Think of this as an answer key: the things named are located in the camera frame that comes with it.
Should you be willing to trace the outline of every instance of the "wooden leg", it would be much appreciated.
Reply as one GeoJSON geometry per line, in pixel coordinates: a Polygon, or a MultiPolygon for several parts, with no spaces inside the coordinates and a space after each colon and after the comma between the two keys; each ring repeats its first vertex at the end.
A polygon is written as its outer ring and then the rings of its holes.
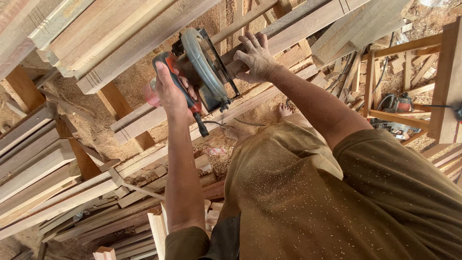
{"type": "MultiPolygon", "coordinates": [[[[117,121],[133,111],[119,89],[112,82],[101,88],[97,94],[117,121]]],[[[147,131],[135,137],[135,140],[142,150],[146,150],[155,144],[154,139],[147,131]]]]}

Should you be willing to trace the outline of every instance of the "power tool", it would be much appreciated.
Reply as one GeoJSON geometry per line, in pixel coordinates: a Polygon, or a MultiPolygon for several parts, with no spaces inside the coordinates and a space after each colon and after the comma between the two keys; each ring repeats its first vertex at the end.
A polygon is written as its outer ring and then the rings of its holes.
{"type": "Polygon", "coordinates": [[[197,121],[199,132],[202,137],[208,136],[207,128],[201,120],[202,103],[207,112],[212,112],[216,109],[223,112],[231,104],[225,84],[229,82],[234,90],[235,96],[233,99],[237,98],[240,93],[206,30],[203,28],[186,28],[183,34],[180,33],[180,40],[172,45],[171,52],[163,52],[152,60],[152,66],[156,73],[155,62],[157,61],[161,61],[168,66],[173,82],[183,92],[188,108],[197,121]],[[209,56],[203,45],[208,46],[207,49],[211,50],[214,59],[209,56]],[[175,69],[179,71],[179,75],[175,74],[175,69]],[[197,100],[190,97],[179,76],[186,77],[189,84],[194,86],[198,97],[197,100]]]}

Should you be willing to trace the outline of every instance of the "sawdust-covered floor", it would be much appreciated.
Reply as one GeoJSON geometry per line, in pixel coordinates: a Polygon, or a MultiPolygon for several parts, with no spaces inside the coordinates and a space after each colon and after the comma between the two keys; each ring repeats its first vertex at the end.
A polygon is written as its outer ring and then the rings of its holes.
{"type": "MultiPolygon", "coordinates": [[[[236,1],[227,0],[227,19],[228,24],[232,23],[234,12],[236,10],[236,1]]],[[[451,22],[454,22],[456,16],[450,17],[448,11],[460,4],[462,0],[452,0],[445,7],[434,7],[429,8],[418,4],[418,0],[415,0],[413,4],[409,5],[409,12],[416,15],[418,18],[413,22],[413,29],[406,32],[406,36],[409,40],[415,40],[418,38],[426,37],[442,31],[442,26],[451,22]]],[[[255,2],[244,0],[244,12],[250,10],[250,3],[252,7],[255,7],[255,2]]],[[[249,26],[246,26],[245,30],[252,33],[260,31],[266,22],[263,17],[259,17],[257,20],[252,22],[249,26]]],[[[190,27],[204,27],[210,35],[214,35],[219,31],[219,15],[218,6],[205,12],[197,20],[192,22],[190,27]]],[[[171,38],[172,42],[178,40],[178,36],[175,35],[171,38]]],[[[236,46],[239,41],[237,35],[229,37],[227,39],[228,49],[236,46]]],[[[125,97],[127,102],[133,109],[136,109],[145,103],[141,87],[152,77],[155,76],[154,69],[152,68],[151,60],[156,54],[163,51],[164,48],[158,47],[153,50],[150,54],[136,62],[133,66],[127,69],[124,73],[114,79],[114,83],[125,97]]],[[[27,68],[48,68],[51,66],[48,63],[43,63],[38,55],[33,51],[31,54],[22,62],[22,65],[27,68]]],[[[418,73],[420,66],[413,68],[413,76],[418,73]]],[[[240,80],[237,81],[237,86],[244,92],[250,89],[254,85],[250,85],[240,80]]],[[[383,93],[401,93],[402,92],[402,72],[397,75],[387,74],[384,78],[385,83],[382,85],[383,93]]],[[[73,115],[72,112],[67,111],[61,105],[58,105],[60,114],[66,114],[75,127],[78,130],[76,137],[80,142],[88,147],[95,149],[101,156],[106,160],[118,158],[124,161],[138,153],[137,148],[132,142],[128,142],[124,145],[118,145],[117,141],[113,137],[113,132],[109,128],[111,124],[115,122],[109,111],[106,109],[102,101],[95,94],[84,95],[76,85],[74,78],[63,78],[61,75],[55,76],[49,83],[45,85],[45,89],[73,106],[85,111],[89,115],[95,118],[95,124],[92,124],[78,115],[73,115]]],[[[427,82],[419,82],[419,86],[426,84],[427,82]]],[[[430,104],[431,103],[432,91],[421,93],[414,97],[415,102],[430,104]]],[[[20,117],[12,112],[4,103],[5,100],[11,99],[6,91],[0,87],[0,99],[2,105],[0,108],[0,124],[6,126],[12,126],[20,117]]],[[[246,112],[239,116],[238,119],[243,122],[251,122],[253,124],[274,124],[277,122],[277,104],[285,102],[286,97],[280,94],[273,99],[265,102],[258,106],[252,111],[246,112]]],[[[228,123],[229,125],[243,131],[255,133],[256,126],[240,123],[236,120],[232,120],[228,123]]],[[[167,138],[167,124],[166,122],[161,123],[159,126],[150,130],[151,136],[156,142],[165,141],[167,138]]],[[[416,148],[419,151],[423,151],[431,146],[433,139],[422,136],[416,141],[412,142],[409,146],[416,148]]],[[[213,166],[213,170],[217,176],[224,178],[229,162],[231,160],[231,152],[235,144],[234,140],[226,138],[226,136],[219,130],[212,130],[210,136],[207,138],[198,138],[194,141],[194,149],[196,155],[204,154],[207,148],[223,148],[225,150],[224,155],[210,155],[209,160],[213,166]]],[[[132,174],[127,180],[137,185],[147,184],[157,178],[152,169],[157,167],[159,162],[152,163],[144,169],[132,174]]],[[[15,256],[17,253],[23,251],[24,247],[31,248],[35,256],[38,252],[39,239],[36,236],[37,226],[26,229],[18,234],[13,235],[7,239],[4,239],[0,243],[0,260],[8,260],[15,256]]],[[[89,259],[91,252],[96,250],[98,246],[116,241],[123,237],[130,236],[133,233],[131,228],[121,230],[115,234],[110,234],[100,239],[94,240],[92,243],[86,246],[81,246],[73,240],[68,240],[63,243],[55,241],[49,242],[49,248],[47,251],[46,259],[57,259],[57,260],[80,260],[89,259]]]]}

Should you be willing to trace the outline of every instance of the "brown shirt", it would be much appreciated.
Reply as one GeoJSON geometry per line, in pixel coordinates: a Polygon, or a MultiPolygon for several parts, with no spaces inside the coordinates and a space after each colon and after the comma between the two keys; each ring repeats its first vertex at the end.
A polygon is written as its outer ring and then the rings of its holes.
{"type": "Polygon", "coordinates": [[[234,148],[212,245],[200,228],[180,230],[167,236],[166,259],[233,259],[216,254],[229,250],[219,237],[232,217],[239,231],[227,239],[238,237],[240,259],[462,255],[462,191],[384,130],[353,133],[331,153],[292,123],[262,129],[234,148]]]}

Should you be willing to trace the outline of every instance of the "wooden post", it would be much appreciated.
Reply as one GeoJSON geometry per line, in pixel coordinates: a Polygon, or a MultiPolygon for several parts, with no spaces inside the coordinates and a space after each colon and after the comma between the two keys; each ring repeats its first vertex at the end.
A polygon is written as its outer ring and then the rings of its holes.
{"type": "Polygon", "coordinates": [[[6,76],[2,85],[26,114],[29,114],[46,101],[21,65],[16,66],[6,76]]]}
{"type": "MultiPolygon", "coordinates": [[[[133,112],[133,109],[113,82],[105,85],[97,94],[117,121],[133,112]]],[[[147,131],[135,137],[135,140],[142,150],[146,150],[155,144],[154,139],[147,131]]]]}

